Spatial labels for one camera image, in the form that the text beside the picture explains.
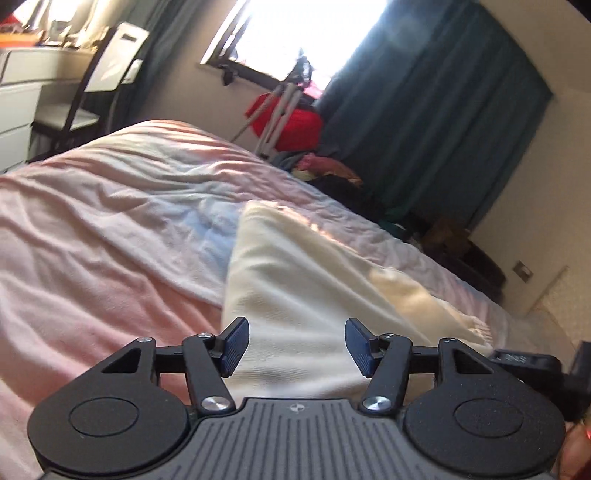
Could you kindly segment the right hand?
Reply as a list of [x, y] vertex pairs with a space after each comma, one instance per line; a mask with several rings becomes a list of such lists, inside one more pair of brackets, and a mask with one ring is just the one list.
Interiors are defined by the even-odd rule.
[[568, 423], [565, 440], [557, 461], [559, 480], [591, 480], [590, 424]]

